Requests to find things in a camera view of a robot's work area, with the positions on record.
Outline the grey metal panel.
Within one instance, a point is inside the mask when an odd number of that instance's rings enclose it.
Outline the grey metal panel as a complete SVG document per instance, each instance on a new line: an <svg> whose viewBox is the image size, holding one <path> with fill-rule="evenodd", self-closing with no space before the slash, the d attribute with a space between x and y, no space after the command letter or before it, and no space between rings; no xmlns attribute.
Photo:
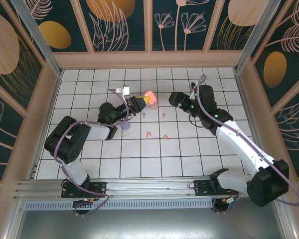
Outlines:
<svg viewBox="0 0 299 239"><path fill-rule="evenodd" d="M6 239L299 239L281 205L259 208L246 198L225 213L197 209L98 210L77 217L70 210L27 209L18 202Z"/></svg>

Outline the aluminium frame post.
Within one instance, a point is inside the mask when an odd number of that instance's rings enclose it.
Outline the aluminium frame post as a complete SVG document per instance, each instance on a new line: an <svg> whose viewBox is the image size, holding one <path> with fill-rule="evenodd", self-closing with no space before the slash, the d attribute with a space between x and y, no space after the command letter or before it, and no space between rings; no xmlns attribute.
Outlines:
<svg viewBox="0 0 299 239"><path fill-rule="evenodd" d="M26 4L23 0L10 0L13 4L17 13L19 13L22 21L24 22L26 28L31 33L34 41L37 43L39 49L43 53L47 63L52 68L53 72L60 76L61 68L57 63L56 58L53 55L52 50L50 49L49 45L47 44L44 36L42 35L41 31L39 30L38 25L36 24L34 18L31 16Z"/></svg>
<svg viewBox="0 0 299 239"><path fill-rule="evenodd" d="M234 67L234 73L239 75L244 69L246 63L248 62L252 52L254 51L256 45L260 41L262 35L270 24L271 19L275 15L276 11L279 8L281 0L269 0L265 5L264 10L261 12L261 15L255 24L251 35L249 36L241 55Z"/></svg>

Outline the aluminium side rail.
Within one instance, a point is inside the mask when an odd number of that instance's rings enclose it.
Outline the aluminium side rail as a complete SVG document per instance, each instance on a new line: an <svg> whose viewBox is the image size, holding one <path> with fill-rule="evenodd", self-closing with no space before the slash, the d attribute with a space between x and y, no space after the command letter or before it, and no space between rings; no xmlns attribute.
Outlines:
<svg viewBox="0 0 299 239"><path fill-rule="evenodd" d="M251 103L248 99L247 91L245 89L242 77L235 70L233 70L233 74L234 74L235 81L236 81L236 84L237 84L237 87L238 87L238 90L239 90L239 93L241 96L241 100L242 100L245 114L247 117L247 121L248 121L248 124L250 127L251 137L253 139L253 142L256 144L256 146L258 146L261 149L261 151L269 154L268 152L266 152L266 149L264 148L264 144L260 138L260 135L258 132L258 126L256 124L256 121L253 118L254 113L252 112Z"/></svg>

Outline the coral square earbud case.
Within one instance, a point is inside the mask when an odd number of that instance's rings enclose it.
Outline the coral square earbud case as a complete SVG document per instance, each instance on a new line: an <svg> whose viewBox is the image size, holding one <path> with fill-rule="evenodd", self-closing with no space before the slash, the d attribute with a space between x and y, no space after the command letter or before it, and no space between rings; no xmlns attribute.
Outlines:
<svg viewBox="0 0 299 239"><path fill-rule="evenodd" d="M145 98L146 98L146 103L149 105L153 105L157 102L157 98L155 96L155 94L153 93L153 91L147 91L144 94Z"/></svg>

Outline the aluminium mounting rail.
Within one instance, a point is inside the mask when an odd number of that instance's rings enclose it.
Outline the aluminium mounting rail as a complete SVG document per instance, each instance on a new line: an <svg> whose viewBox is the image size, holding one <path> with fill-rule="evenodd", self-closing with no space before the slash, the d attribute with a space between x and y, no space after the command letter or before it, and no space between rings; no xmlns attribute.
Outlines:
<svg viewBox="0 0 299 239"><path fill-rule="evenodd" d="M208 176L113 178L95 179L106 182L106 193L113 200L133 199L185 199L194 198L189 187L195 180L208 180ZM61 179L19 181L13 194L15 200L43 201L61 199Z"/></svg>

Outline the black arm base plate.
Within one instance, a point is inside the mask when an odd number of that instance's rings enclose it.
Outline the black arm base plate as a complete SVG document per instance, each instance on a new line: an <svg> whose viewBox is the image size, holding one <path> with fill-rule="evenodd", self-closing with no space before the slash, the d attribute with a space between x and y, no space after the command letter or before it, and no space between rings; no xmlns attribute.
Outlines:
<svg viewBox="0 0 299 239"><path fill-rule="evenodd" d="M85 190L104 194L106 192L106 182L88 182L82 185ZM61 198L95 198L97 195L88 193L77 188L73 183L65 181L62 183Z"/></svg>
<svg viewBox="0 0 299 239"><path fill-rule="evenodd" d="M237 191L221 188L219 183L212 180L195 180L194 191L196 196L225 196L239 195Z"/></svg>

